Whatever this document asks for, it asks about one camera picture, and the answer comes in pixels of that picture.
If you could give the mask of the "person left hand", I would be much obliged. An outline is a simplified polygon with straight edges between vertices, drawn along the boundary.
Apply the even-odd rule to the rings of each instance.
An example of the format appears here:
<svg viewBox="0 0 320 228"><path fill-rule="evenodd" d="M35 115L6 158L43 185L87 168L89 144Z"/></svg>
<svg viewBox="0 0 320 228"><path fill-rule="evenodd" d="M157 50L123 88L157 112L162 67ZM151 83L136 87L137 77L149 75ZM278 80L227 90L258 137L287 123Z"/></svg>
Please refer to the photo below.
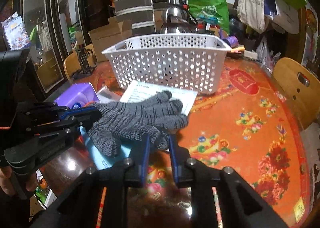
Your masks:
<svg viewBox="0 0 320 228"><path fill-rule="evenodd" d="M1 189L9 196L29 198L38 185L37 175L16 176L10 166L1 167Z"/></svg>

